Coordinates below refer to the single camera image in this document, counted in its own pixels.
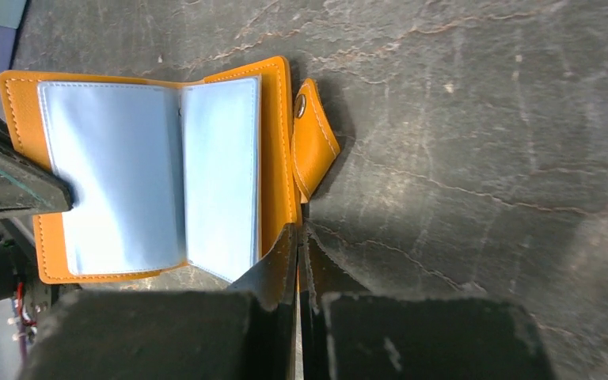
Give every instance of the red wire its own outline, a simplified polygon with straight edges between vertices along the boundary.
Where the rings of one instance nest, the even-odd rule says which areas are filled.
[[[25,287],[24,283],[19,283],[17,285],[17,316],[20,317],[20,321],[25,326],[35,326],[36,323],[34,321],[25,320],[24,315],[22,314],[22,306],[24,306],[24,295],[23,289]]]

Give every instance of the white speck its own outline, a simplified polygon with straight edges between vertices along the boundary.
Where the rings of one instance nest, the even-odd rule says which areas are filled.
[[[402,364],[400,363],[402,357],[400,352],[395,348],[393,341],[387,336],[383,338],[383,347],[386,349],[386,351],[388,351],[388,358],[393,364],[393,367],[395,367],[395,370],[397,372],[402,372]]]

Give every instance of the gray marble surface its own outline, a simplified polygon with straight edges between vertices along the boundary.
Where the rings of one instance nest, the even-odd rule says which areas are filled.
[[[515,298],[562,378],[608,378],[607,0],[32,0],[15,67],[185,81],[272,55],[344,148],[310,204],[337,262]],[[185,271],[149,286],[222,287]]]

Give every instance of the gray table surface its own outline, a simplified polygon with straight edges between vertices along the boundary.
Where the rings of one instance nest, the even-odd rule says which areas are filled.
[[[607,0],[32,0],[14,66],[188,81],[272,55],[343,146],[310,204],[336,261],[517,299],[562,378],[608,378]]]

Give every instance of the orange leather wallet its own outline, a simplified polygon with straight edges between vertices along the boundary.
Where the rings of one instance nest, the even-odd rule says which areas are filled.
[[[340,152],[321,106],[316,83],[307,78],[293,115],[290,67],[284,57],[238,67],[198,82],[174,83],[144,78],[6,71],[0,90],[15,150],[52,171],[50,150],[41,115],[41,82],[92,82],[153,85],[171,89],[238,78],[260,78],[260,254],[276,242],[283,226],[301,224],[300,203],[308,202]],[[40,278],[45,283],[95,283],[155,276],[162,270],[101,275],[78,275],[69,269],[63,215],[34,216],[34,235]]]

